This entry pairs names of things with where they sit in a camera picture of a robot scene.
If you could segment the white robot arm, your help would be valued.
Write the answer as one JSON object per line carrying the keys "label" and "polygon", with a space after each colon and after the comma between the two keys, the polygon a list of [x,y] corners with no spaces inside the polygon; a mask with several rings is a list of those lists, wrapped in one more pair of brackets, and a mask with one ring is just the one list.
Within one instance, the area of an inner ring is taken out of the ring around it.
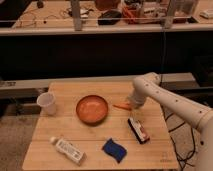
{"label": "white robot arm", "polygon": [[213,171],[213,108],[168,91],[159,84],[160,76],[154,72],[137,76],[128,97],[131,108],[140,108],[150,97],[178,115],[200,133],[195,171]]}

